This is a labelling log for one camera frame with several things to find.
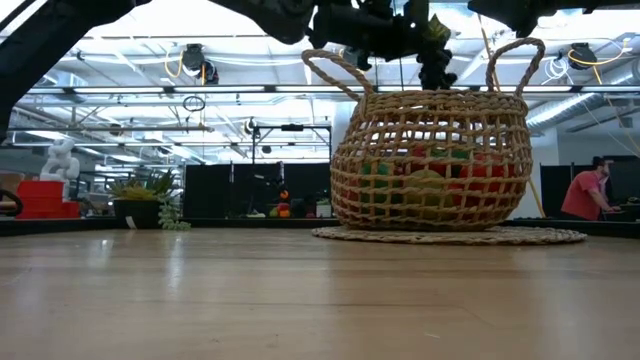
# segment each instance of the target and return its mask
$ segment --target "plant pot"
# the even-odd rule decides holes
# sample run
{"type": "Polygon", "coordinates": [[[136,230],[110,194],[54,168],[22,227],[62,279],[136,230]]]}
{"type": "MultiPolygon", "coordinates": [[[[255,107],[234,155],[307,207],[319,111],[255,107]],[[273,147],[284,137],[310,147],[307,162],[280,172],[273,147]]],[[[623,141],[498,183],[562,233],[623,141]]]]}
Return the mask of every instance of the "plant pot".
{"type": "Polygon", "coordinates": [[[160,229],[160,202],[149,200],[114,200],[113,209],[121,227],[160,229]]]}

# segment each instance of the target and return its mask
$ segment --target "white wall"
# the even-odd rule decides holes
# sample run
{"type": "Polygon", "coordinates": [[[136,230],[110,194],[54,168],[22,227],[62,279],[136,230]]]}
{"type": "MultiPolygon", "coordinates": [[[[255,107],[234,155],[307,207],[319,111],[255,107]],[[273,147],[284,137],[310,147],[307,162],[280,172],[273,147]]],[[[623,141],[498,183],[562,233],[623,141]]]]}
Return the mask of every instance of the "white wall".
{"type": "MultiPolygon", "coordinates": [[[[629,149],[635,149],[629,138],[624,134],[616,134],[616,138],[629,149]]],[[[632,153],[613,140],[606,132],[602,134],[583,135],[560,134],[558,135],[558,151],[560,153],[560,165],[589,165],[594,156],[606,155],[632,155],[632,153]]]]}
{"type": "MultiPolygon", "coordinates": [[[[540,181],[540,164],[542,165],[558,165],[558,136],[555,128],[548,129],[544,132],[544,136],[531,138],[531,146],[533,147],[533,170],[531,171],[531,180],[538,190],[538,195],[542,198],[541,181],[540,181]]],[[[527,184],[527,191],[520,200],[519,206],[511,213],[509,219],[519,217],[540,217],[540,211],[536,204],[535,197],[531,186],[527,184]]]]}
{"type": "Polygon", "coordinates": [[[333,116],[333,121],[331,122],[332,126],[332,138],[331,138],[331,151],[332,156],[335,154],[338,149],[338,145],[344,139],[345,132],[349,127],[349,122],[351,121],[351,114],[353,113],[353,109],[356,107],[355,101],[343,101],[336,103],[336,110],[333,116]]]}

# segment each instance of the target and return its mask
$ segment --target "orange object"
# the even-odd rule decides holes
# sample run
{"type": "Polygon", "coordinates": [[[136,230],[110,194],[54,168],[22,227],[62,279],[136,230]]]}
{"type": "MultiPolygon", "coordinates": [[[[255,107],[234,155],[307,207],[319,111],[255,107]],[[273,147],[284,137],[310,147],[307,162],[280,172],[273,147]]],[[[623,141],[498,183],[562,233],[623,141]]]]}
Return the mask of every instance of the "orange object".
{"type": "Polygon", "coordinates": [[[291,217],[291,212],[289,210],[289,204],[280,203],[277,207],[278,217],[291,217]]]}

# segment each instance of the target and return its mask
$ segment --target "black partition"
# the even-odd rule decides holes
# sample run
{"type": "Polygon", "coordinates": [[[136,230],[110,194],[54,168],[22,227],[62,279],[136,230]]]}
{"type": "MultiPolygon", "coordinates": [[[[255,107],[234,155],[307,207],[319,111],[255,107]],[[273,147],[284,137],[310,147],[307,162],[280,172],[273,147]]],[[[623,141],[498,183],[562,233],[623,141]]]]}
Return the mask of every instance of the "black partition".
{"type": "Polygon", "coordinates": [[[291,198],[303,199],[331,188],[329,163],[285,164],[284,181],[291,198]]]}
{"type": "Polygon", "coordinates": [[[189,165],[185,170],[185,218],[224,218],[233,201],[231,165],[189,165]]]}
{"type": "Polygon", "coordinates": [[[640,198],[640,161],[614,162],[609,165],[612,198],[626,202],[629,198],[640,198]]]}
{"type": "Polygon", "coordinates": [[[269,210],[267,205],[277,202],[278,189],[275,180],[279,177],[280,165],[277,163],[234,164],[232,213],[244,215],[250,211],[249,207],[252,207],[266,214],[269,210]]]}
{"type": "Polygon", "coordinates": [[[559,217],[572,175],[570,165],[540,166],[542,208],[547,217],[559,217]]]}

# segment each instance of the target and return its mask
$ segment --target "yellow cable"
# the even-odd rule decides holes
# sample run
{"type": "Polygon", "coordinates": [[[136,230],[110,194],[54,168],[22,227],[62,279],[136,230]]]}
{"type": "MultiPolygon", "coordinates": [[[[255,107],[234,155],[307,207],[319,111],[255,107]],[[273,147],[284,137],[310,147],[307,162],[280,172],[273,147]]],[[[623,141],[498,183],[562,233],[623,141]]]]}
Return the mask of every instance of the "yellow cable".
{"type": "MultiPolygon", "coordinates": [[[[602,85],[602,78],[600,78],[600,73],[598,72],[598,68],[594,66],[593,72],[596,74],[596,80],[598,80],[598,84],[602,85]]],[[[611,106],[611,109],[613,110],[614,114],[616,115],[616,118],[618,119],[618,122],[620,123],[620,127],[624,130],[624,133],[629,138],[629,141],[631,141],[631,143],[636,148],[636,150],[640,151],[640,146],[638,146],[635,140],[633,140],[633,138],[631,137],[631,134],[629,134],[629,129],[625,128],[622,125],[622,119],[620,119],[620,115],[618,115],[618,110],[616,110],[615,106],[613,106],[611,99],[607,98],[607,102],[609,103],[609,106],[611,106]]]]}
{"type": "MultiPolygon", "coordinates": [[[[487,38],[487,33],[484,31],[484,26],[482,25],[482,16],[478,15],[478,21],[480,22],[480,30],[482,30],[482,37],[484,39],[484,48],[487,51],[487,56],[491,57],[491,49],[489,49],[489,39],[487,38]]],[[[500,83],[498,83],[498,74],[497,72],[493,73],[493,81],[496,83],[496,90],[500,92],[500,83]]],[[[546,218],[547,215],[544,213],[544,209],[542,208],[542,201],[540,201],[540,195],[538,195],[538,190],[536,189],[536,185],[529,177],[529,186],[531,187],[531,191],[533,192],[533,198],[536,201],[536,205],[538,206],[538,211],[540,212],[540,216],[546,218]]]]}
{"type": "Polygon", "coordinates": [[[182,55],[184,55],[184,50],[180,51],[180,64],[178,65],[178,73],[174,74],[169,70],[169,52],[167,51],[167,55],[164,58],[164,70],[167,72],[167,75],[172,78],[177,78],[182,74],[182,55]]]}
{"type": "Polygon", "coordinates": [[[609,60],[605,60],[605,61],[599,61],[599,62],[589,62],[589,61],[582,61],[582,60],[578,60],[576,58],[574,58],[573,56],[571,56],[572,53],[574,53],[575,50],[571,49],[571,51],[569,51],[569,53],[567,54],[567,56],[569,57],[569,59],[571,59],[573,62],[577,62],[578,64],[582,64],[582,65],[590,65],[590,66],[598,66],[598,65],[604,65],[604,64],[608,64],[610,62],[614,62],[618,59],[620,59],[620,57],[622,57],[622,54],[624,54],[624,48],[627,47],[627,42],[623,41],[622,42],[622,49],[620,49],[620,53],[614,57],[611,58],[609,60]]]}
{"type": "Polygon", "coordinates": [[[596,74],[596,79],[598,80],[598,84],[602,85],[602,79],[600,78],[600,73],[598,72],[598,68],[594,66],[593,72],[596,74]]]}

